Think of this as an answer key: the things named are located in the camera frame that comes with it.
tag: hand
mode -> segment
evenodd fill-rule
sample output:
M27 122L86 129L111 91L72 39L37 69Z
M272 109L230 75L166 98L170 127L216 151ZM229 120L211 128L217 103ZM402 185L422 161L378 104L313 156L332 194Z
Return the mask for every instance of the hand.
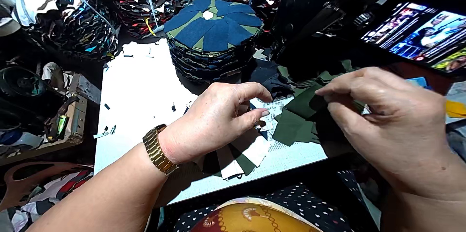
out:
M341 75L316 94L328 101L353 147L396 189L432 198L466 191L465 164L446 142L441 95L374 67ZM354 99L372 113L355 112Z
M185 163L235 140L269 115L266 108L247 112L249 100L255 97L272 101L259 83L213 83L184 116L160 133L165 156L175 164Z

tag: gold watch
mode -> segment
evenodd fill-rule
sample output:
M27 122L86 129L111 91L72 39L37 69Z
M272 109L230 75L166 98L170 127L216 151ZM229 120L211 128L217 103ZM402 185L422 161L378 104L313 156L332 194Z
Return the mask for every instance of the gold watch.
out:
M165 175L170 175L178 168L178 165L172 163L168 158L166 158L158 142L158 134L166 127L167 125L165 124L154 127L143 137L143 143L146 147L147 154L155 167Z

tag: video on screen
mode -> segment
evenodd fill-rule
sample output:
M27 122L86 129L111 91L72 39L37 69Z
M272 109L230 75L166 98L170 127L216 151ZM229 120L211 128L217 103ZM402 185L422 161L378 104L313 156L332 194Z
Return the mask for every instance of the video on screen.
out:
M362 39L446 73L466 67L466 16L461 14L399 4L390 18Z

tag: left hand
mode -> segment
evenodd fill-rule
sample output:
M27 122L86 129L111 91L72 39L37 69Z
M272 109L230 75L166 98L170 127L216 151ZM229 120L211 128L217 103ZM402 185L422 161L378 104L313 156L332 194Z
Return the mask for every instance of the left hand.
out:
M175 164L186 163L235 140L269 115L266 108L246 112L249 100L256 97L272 101L259 83L213 83L184 116L159 134L165 156Z

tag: black fabric with white dots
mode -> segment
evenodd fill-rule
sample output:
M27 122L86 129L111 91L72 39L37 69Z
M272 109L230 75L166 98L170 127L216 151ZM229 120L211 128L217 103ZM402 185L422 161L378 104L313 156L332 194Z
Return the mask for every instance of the black fabric with white dots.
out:
M346 217L344 217L336 207L319 199L301 183L264 196L250 197L267 199L286 207L313 223L324 232L352 232ZM160 229L160 231L189 232L196 223L207 216L208 213L214 211L221 203L190 211L176 219L168 217L166 222L164 222L167 229Z

